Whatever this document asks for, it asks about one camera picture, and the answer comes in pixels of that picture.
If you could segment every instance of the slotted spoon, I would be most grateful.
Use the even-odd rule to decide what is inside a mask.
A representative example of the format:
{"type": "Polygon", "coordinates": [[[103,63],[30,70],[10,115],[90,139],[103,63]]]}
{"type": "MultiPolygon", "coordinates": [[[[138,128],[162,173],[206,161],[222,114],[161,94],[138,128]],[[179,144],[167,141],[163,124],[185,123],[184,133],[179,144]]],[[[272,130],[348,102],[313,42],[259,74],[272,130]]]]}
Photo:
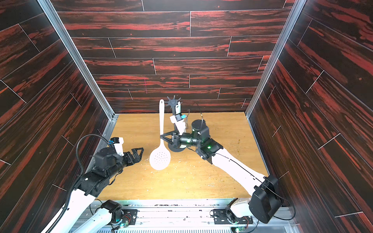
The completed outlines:
{"type": "MultiPolygon", "coordinates": [[[[159,129],[160,135],[163,134],[163,122],[164,122],[164,100],[159,101],[159,129]]],[[[171,154],[164,146],[163,139],[158,148],[153,150],[149,157],[149,162],[152,168],[156,170],[165,169],[171,161],[171,154]]]]}

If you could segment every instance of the wooden floor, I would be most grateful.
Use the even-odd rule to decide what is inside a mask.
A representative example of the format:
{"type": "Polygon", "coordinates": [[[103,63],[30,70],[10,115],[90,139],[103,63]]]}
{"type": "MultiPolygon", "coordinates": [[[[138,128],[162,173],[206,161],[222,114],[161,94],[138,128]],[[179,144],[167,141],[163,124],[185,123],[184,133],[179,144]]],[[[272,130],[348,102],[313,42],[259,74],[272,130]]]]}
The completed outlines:
{"type": "MultiPolygon", "coordinates": [[[[165,132],[173,130],[170,116],[165,114],[165,132]]],[[[188,118],[190,125],[201,115],[191,113],[188,118]]],[[[243,112],[203,113],[203,118],[214,140],[248,167],[267,175],[243,112]]],[[[143,147],[145,151],[141,162],[126,167],[113,185],[103,190],[98,197],[101,200],[250,197],[227,173],[188,149],[171,152],[171,162],[166,169],[152,169],[149,155],[159,146],[159,114],[122,114],[112,137],[124,138],[125,152],[138,147],[143,147]]]]}

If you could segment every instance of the black cable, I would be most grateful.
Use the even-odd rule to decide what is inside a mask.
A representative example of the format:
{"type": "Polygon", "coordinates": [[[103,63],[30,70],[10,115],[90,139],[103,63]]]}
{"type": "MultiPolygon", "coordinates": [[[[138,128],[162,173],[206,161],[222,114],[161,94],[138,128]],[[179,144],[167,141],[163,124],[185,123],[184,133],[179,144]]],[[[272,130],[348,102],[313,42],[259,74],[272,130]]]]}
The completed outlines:
{"type": "MultiPolygon", "coordinates": [[[[100,202],[101,202],[101,205],[103,204],[102,201],[101,201],[100,199],[97,199],[97,198],[96,198],[95,200],[100,201],[100,202]]],[[[92,204],[92,203],[91,203],[91,204],[92,204]]],[[[90,212],[91,212],[91,214],[93,215],[93,212],[92,212],[92,209],[91,209],[91,204],[90,204],[90,212]]],[[[95,212],[95,213],[96,213],[96,212],[95,212]]]]}
{"type": "MultiPolygon", "coordinates": [[[[198,109],[200,110],[200,114],[201,114],[201,126],[200,126],[200,130],[202,129],[202,125],[203,125],[203,115],[202,115],[202,111],[201,111],[201,107],[198,105],[198,103],[197,102],[195,102],[195,101],[193,101],[196,105],[197,105],[197,107],[198,107],[198,109]]],[[[200,138],[200,133],[197,133],[198,134],[198,136],[197,136],[197,141],[198,141],[198,139],[200,138]]]]}
{"type": "Polygon", "coordinates": [[[76,160],[77,160],[77,162],[78,162],[78,164],[79,164],[79,167],[80,167],[80,175],[81,175],[81,176],[83,175],[84,167],[83,167],[83,164],[82,164],[82,162],[80,161],[80,158],[79,158],[79,144],[80,144],[80,142],[81,142],[84,138],[86,138],[86,137],[88,137],[88,136],[96,136],[96,137],[99,137],[99,138],[101,138],[102,140],[104,140],[104,142],[106,142],[106,144],[108,144],[110,147],[114,147],[113,144],[109,143],[108,140],[106,140],[106,138],[102,137],[101,135],[97,135],[97,134],[88,134],[88,135],[83,136],[83,137],[78,141],[78,143],[76,144],[76,150],[75,150],[75,157],[76,157],[76,160]]]}
{"type": "Polygon", "coordinates": [[[190,109],[188,109],[188,115],[186,116],[186,121],[185,121],[185,128],[186,129],[188,129],[189,128],[189,126],[188,126],[188,116],[189,116],[189,114],[190,114],[190,109]]]}
{"type": "Polygon", "coordinates": [[[114,180],[113,180],[110,184],[108,184],[108,185],[112,185],[112,184],[114,183],[114,181],[115,181],[116,176],[119,175],[119,174],[121,174],[122,172],[123,172],[123,169],[122,169],[121,172],[117,173],[117,174],[114,176],[114,180]]]}
{"type": "Polygon", "coordinates": [[[118,229],[120,228],[120,226],[118,226],[118,227],[113,227],[112,224],[110,224],[110,225],[112,226],[112,230],[111,230],[112,233],[114,233],[116,230],[118,230],[118,229]]]}
{"type": "Polygon", "coordinates": [[[97,134],[88,134],[88,135],[85,135],[83,136],[79,141],[78,143],[76,144],[76,150],[75,150],[75,157],[76,157],[76,160],[79,164],[79,167],[80,167],[80,174],[78,175],[76,181],[73,183],[73,185],[69,188],[68,192],[67,192],[67,196],[66,196],[66,200],[65,200],[65,206],[62,208],[62,212],[60,213],[60,215],[57,217],[57,219],[54,221],[54,223],[50,226],[50,228],[46,231],[46,233],[50,233],[53,228],[57,225],[57,223],[61,220],[62,216],[64,215],[64,213],[66,212],[66,210],[68,209],[68,205],[69,205],[69,202],[70,202],[70,196],[71,196],[71,193],[74,189],[74,186],[76,185],[76,183],[79,181],[80,177],[82,177],[83,173],[84,173],[84,167],[83,167],[83,164],[82,162],[80,161],[80,158],[79,158],[79,155],[78,155],[78,151],[79,151],[79,144],[80,142],[88,137],[88,136],[97,136],[99,138],[101,138],[102,140],[104,140],[104,142],[106,142],[110,147],[114,147],[113,144],[110,144],[108,140],[106,140],[104,137],[102,137],[101,135],[97,135],[97,134]]]}
{"type": "Polygon", "coordinates": [[[246,233],[250,233],[250,232],[253,232],[257,227],[258,227],[258,224],[259,224],[259,220],[258,220],[258,222],[257,222],[257,225],[254,227],[254,229],[252,229],[251,231],[249,231],[249,232],[246,232],[246,233]]]}
{"type": "Polygon", "coordinates": [[[188,148],[189,150],[191,150],[191,151],[194,151],[194,152],[195,152],[195,150],[191,149],[190,147],[186,147],[186,148],[188,148]]]}
{"type": "Polygon", "coordinates": [[[220,212],[218,212],[218,215],[216,215],[216,214],[211,215],[211,212],[212,212],[212,211],[214,211],[214,210],[211,210],[211,211],[209,212],[209,214],[210,214],[211,217],[219,217],[219,218],[220,218],[220,212]]]}
{"type": "Polygon", "coordinates": [[[90,212],[91,212],[91,214],[93,215],[93,212],[92,212],[92,209],[91,209],[91,204],[90,204],[90,212]]]}
{"type": "MultiPolygon", "coordinates": [[[[234,161],[234,160],[232,160],[232,159],[230,159],[230,158],[228,158],[228,157],[226,157],[226,156],[224,156],[224,155],[222,155],[222,154],[219,154],[219,153],[214,153],[214,154],[218,154],[218,155],[221,155],[221,156],[223,156],[224,158],[227,158],[227,159],[229,159],[230,161],[232,161],[232,162],[234,162],[235,164],[237,164],[237,165],[239,165],[236,161],[234,161]]],[[[276,196],[278,196],[279,198],[281,198],[281,199],[283,199],[283,200],[285,200],[285,201],[287,201],[287,202],[289,202],[290,203],[290,201],[289,200],[287,200],[286,198],[283,198],[283,197],[281,197],[281,196],[279,196],[277,193],[275,193],[274,191],[272,191],[270,188],[268,188],[262,181],[260,181],[257,177],[255,177],[253,174],[251,174],[248,170],[246,170],[246,169],[244,169],[245,171],[247,171],[250,175],[252,175],[255,179],[257,179],[260,183],[262,183],[269,191],[271,191],[271,192],[273,192],[276,196]]],[[[292,220],[294,217],[295,217],[295,206],[293,205],[293,209],[294,209],[294,215],[291,217],[291,218],[289,218],[289,219],[284,219],[284,218],[279,218],[279,217],[276,217],[276,216],[274,216],[275,218],[278,218],[278,219],[281,219],[281,220],[286,220],[286,221],[289,221],[289,220],[292,220]]]]}

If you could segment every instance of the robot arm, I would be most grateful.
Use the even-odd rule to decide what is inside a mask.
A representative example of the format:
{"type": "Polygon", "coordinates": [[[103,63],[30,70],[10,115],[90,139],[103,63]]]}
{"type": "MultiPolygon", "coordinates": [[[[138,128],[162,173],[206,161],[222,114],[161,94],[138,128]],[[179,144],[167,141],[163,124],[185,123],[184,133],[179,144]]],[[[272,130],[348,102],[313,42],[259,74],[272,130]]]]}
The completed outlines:
{"type": "Polygon", "coordinates": [[[180,152],[183,145],[195,146],[196,153],[202,159],[228,173],[251,195],[251,198],[236,199],[228,205],[228,220],[237,222],[241,217],[253,214],[261,222],[268,223],[282,204],[278,196],[278,179],[272,175],[265,177],[233,157],[221,144],[210,138],[209,128],[204,120],[193,121],[192,133],[186,133],[183,129],[185,115],[174,110],[173,113],[170,119],[175,124],[175,130],[160,136],[168,142],[169,149],[180,152]]]}
{"type": "MultiPolygon", "coordinates": [[[[84,210],[99,196],[101,191],[110,185],[110,179],[122,173],[123,168],[134,165],[141,161],[143,148],[132,149],[130,152],[123,152],[123,138],[112,138],[110,143],[114,147],[105,147],[94,155],[95,166],[85,173],[74,185],[66,211],[57,224],[52,225],[61,214],[63,207],[54,216],[51,222],[45,227],[42,233],[65,233],[69,232],[84,210]]],[[[123,218],[122,206],[111,200],[102,204],[101,208],[74,233],[97,232],[108,223],[119,224],[123,218]]]]}

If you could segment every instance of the dark red wood grain wall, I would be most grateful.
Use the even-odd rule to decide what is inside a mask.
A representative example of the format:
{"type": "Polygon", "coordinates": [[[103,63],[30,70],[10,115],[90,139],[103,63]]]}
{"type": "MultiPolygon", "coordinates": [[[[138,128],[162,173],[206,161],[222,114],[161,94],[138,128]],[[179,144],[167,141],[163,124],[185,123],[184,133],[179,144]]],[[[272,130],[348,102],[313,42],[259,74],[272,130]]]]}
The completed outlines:
{"type": "Polygon", "coordinates": [[[305,233],[373,232],[372,10],[308,0],[250,116],[305,233]]]}
{"type": "Polygon", "coordinates": [[[245,111],[291,0],[52,0],[115,113],[245,111]]]}
{"type": "Polygon", "coordinates": [[[0,232],[41,232],[107,117],[37,1],[0,8],[0,232]]]}

